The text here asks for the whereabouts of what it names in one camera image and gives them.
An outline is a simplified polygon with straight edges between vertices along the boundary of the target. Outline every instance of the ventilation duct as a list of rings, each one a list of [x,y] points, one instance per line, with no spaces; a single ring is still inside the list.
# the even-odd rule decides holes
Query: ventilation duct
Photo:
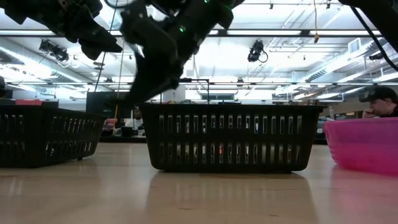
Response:
[[[379,40],[382,46],[385,46],[388,42],[385,39]],[[310,70],[302,81],[312,82],[315,79],[334,72],[339,68],[343,68],[359,58],[363,58],[365,54],[373,54],[378,51],[376,43],[367,38],[356,39],[349,44],[349,49],[343,53],[327,60],[321,66]]]
[[[21,61],[23,61],[23,58],[28,58],[32,61],[32,63],[37,63],[35,65],[40,67],[40,69],[50,70],[51,73],[60,75],[60,78],[67,78],[68,80],[71,80],[70,82],[93,82],[89,78],[86,78],[83,75],[73,72],[67,68],[63,68],[49,59],[43,59],[43,56],[37,55],[5,38],[0,38],[0,50],[12,55],[15,58],[20,57],[19,60]],[[110,91],[110,89],[106,88],[105,86],[99,86],[98,90]]]

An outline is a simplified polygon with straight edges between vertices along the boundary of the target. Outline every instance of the pink bowl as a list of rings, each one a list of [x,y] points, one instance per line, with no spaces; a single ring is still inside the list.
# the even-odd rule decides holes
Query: pink bowl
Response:
[[[323,123],[333,160],[342,168],[398,175],[398,118]]]

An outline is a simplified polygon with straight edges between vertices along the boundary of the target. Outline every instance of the wire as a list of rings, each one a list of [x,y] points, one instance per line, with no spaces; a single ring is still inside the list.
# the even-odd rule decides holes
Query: wire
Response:
[[[384,59],[386,62],[395,70],[398,72],[398,67],[395,65],[390,58],[388,57],[386,51],[383,49],[382,45],[380,44],[379,40],[377,37],[373,34],[372,30],[369,28],[369,26],[366,24],[365,20],[362,18],[362,16],[359,14],[358,10],[356,10],[355,7],[351,7],[351,10],[354,12],[355,16],[358,18],[358,20],[362,23],[362,25],[365,27],[366,31],[369,33],[369,35],[372,37],[374,43],[377,45],[377,47],[380,50],[380,53],[383,55]]]
[[[43,58],[39,61],[39,64],[41,64],[42,62],[43,62],[43,60],[47,57],[47,55],[49,54],[50,52],[48,51],[47,53],[45,53],[45,55],[43,56]]]
[[[315,8],[315,33],[318,34],[318,10],[316,0],[313,0],[313,7]]]
[[[122,51],[122,59],[120,63],[120,73],[119,73],[119,83],[118,83],[118,94],[116,95],[116,99],[119,100],[119,93],[120,93],[120,82],[122,80],[122,68],[123,68],[123,57],[124,57],[124,43],[123,41],[123,51]],[[116,109],[114,111],[114,121],[113,121],[113,128],[116,127],[116,117],[118,116],[118,109],[119,109],[119,104],[116,104]]]
[[[116,4],[112,5],[109,0],[104,0],[105,4],[113,9],[122,9],[124,7],[126,7],[127,5],[124,6],[118,6],[118,0],[116,0]]]
[[[112,31],[112,26],[113,26],[113,22],[114,22],[114,18],[116,16],[116,10],[114,10],[113,12],[113,16],[112,16],[112,21],[111,21],[111,26],[109,28],[109,32]],[[104,57],[102,58],[102,62],[101,62],[101,67],[99,69],[99,74],[98,74],[98,78],[97,78],[97,82],[95,83],[95,88],[94,88],[94,92],[97,91],[97,87],[98,87],[98,83],[100,82],[100,78],[101,78],[101,74],[103,71],[103,67],[104,67],[104,62],[105,62],[105,56],[106,56],[106,52],[104,52]]]
[[[267,59],[266,59],[265,61],[261,61],[261,60],[259,59],[259,62],[261,62],[262,64],[264,64],[264,63],[266,63],[266,62],[268,61],[268,58],[269,58],[269,57],[268,57],[267,52],[265,52],[265,51],[262,51],[262,52],[267,56]]]

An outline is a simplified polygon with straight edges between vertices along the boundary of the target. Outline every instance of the fluorescent light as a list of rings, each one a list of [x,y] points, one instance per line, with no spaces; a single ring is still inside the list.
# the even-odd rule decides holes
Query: fluorescent light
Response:
[[[316,31],[311,30],[310,35],[315,35]],[[322,35],[363,35],[369,36],[366,30],[318,30],[318,34]],[[380,31],[373,30],[374,35],[381,35]]]
[[[344,102],[344,100],[320,100],[320,103],[341,103]]]
[[[355,93],[356,91],[359,91],[359,90],[361,90],[361,89],[363,89],[363,87],[359,87],[359,88],[355,88],[355,89],[352,89],[352,90],[348,90],[348,91],[345,92],[344,94]]]
[[[338,83],[337,85],[344,86],[369,86],[373,85],[373,83]]]
[[[338,80],[337,82],[338,82],[338,83],[348,82],[348,81],[351,81],[351,80],[354,80],[354,79],[360,77],[361,75],[362,75],[362,74],[359,74],[359,73],[354,74],[354,75],[350,75],[350,76],[348,76],[348,77],[342,78],[341,80]]]
[[[35,88],[32,88],[32,87],[27,86],[27,85],[10,85],[10,84],[8,84],[8,86],[11,86],[11,87],[14,87],[14,88],[18,88],[18,89],[21,89],[21,90],[26,90],[26,91],[36,91]]]
[[[0,35],[41,35],[55,36],[51,30],[0,30]]]
[[[209,35],[217,35],[217,34],[218,34],[218,30],[212,30],[209,33]]]
[[[229,30],[228,35],[300,35],[301,30]]]
[[[320,95],[317,97],[317,99],[327,99],[327,98],[332,98],[334,96],[338,96],[340,93],[325,93],[323,95]]]
[[[392,80],[392,79],[396,79],[396,78],[398,78],[398,72],[388,74],[388,75],[383,75],[379,78],[375,78],[373,80],[373,82],[384,82],[384,81],[388,81],[388,80]]]

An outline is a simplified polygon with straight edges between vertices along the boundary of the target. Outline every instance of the person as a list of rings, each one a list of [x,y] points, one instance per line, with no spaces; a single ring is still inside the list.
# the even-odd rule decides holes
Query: person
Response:
[[[377,86],[359,101],[369,102],[369,108],[363,111],[362,118],[398,117],[397,93],[389,87]]]
[[[142,120],[142,114],[138,107],[134,108],[134,119],[126,122],[126,127],[132,127],[133,130],[138,131],[138,136],[145,136],[144,121]]]

